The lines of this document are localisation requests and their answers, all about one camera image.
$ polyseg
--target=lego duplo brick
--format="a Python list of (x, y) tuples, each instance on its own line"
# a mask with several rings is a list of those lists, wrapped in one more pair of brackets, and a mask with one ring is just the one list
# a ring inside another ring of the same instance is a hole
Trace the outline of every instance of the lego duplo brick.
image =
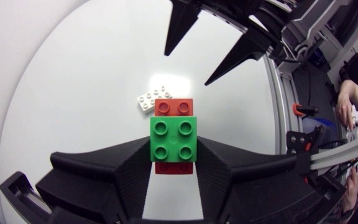
[(192, 116), (193, 99), (156, 99), (155, 116)]
[(156, 174), (193, 174), (192, 162), (156, 162)]
[(152, 162), (195, 162), (197, 122), (194, 116), (150, 118), (150, 160)]

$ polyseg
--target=white backdrop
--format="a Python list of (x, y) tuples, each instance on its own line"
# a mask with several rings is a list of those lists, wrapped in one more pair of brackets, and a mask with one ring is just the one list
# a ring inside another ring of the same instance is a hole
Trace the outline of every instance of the white backdrop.
[[(0, 140), (23, 72), (49, 33), (86, 0), (0, 0)], [(0, 203), (0, 222), (4, 216)]]

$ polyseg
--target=person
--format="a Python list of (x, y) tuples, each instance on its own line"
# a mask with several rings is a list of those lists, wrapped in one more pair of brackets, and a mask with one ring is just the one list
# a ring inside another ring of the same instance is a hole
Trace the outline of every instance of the person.
[[(358, 105), (358, 85), (351, 80), (345, 80), (339, 91), (336, 112), (337, 118), (348, 130), (346, 134), (348, 142), (358, 138), (358, 111), (355, 105)], [(342, 214), (354, 209), (357, 193), (358, 176), (356, 168), (353, 167), (351, 174), (346, 179), (346, 193), (342, 198)], [(351, 216), (340, 223), (347, 223), (350, 218)]]
[[(347, 141), (353, 141), (358, 138), (358, 85), (351, 80), (345, 80), (339, 90), (337, 99), (336, 113), (339, 122), (347, 128), (346, 138)], [(334, 147), (336, 138), (336, 127), (329, 122), (322, 123), (321, 120), (315, 118), (304, 118), (302, 120), (303, 131), (310, 133), (317, 126), (323, 126), (323, 133), (319, 139), (318, 146), (324, 146), (329, 149)], [(346, 179), (346, 193), (342, 198), (342, 214), (348, 211), (352, 212), (357, 200), (358, 193), (358, 175), (356, 168), (351, 169), (350, 175)], [(347, 223), (351, 216), (340, 223)]]

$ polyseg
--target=black mount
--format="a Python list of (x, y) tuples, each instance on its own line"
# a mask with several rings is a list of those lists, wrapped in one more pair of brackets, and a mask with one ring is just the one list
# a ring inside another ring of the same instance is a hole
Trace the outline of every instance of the black mount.
[(41, 197), (21, 172), (0, 189), (29, 223), (121, 224), (315, 223), (345, 192), (328, 175), (305, 183), (301, 164), (310, 168), (310, 162), (299, 155), (263, 155), (198, 137), (197, 158), (203, 220), (142, 219), (152, 165), (148, 137), (93, 152), (53, 153), (53, 169), (36, 184)]
[[(245, 60), (260, 59), (268, 50), (270, 58), (273, 59), (284, 54), (280, 40), (281, 30), (286, 21), (283, 21), (281, 17), (286, 18), (288, 14), (273, 4), (264, 0), (171, 0), (171, 2), (173, 7), (165, 45), (166, 56), (172, 53), (197, 21), (202, 9), (213, 9), (214, 16), (226, 18), (227, 23), (235, 21), (236, 24), (247, 29), (243, 30), (244, 34), (205, 85), (211, 84)], [(249, 19), (250, 15), (258, 18), (267, 30)]]

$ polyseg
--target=red clamp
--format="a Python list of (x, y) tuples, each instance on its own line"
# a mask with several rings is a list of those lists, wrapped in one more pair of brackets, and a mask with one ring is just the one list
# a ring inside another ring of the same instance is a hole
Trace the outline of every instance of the red clamp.
[(292, 105), (293, 113), (297, 116), (314, 116), (316, 113), (318, 113), (318, 107), (316, 106), (302, 106), (298, 103), (294, 103)]

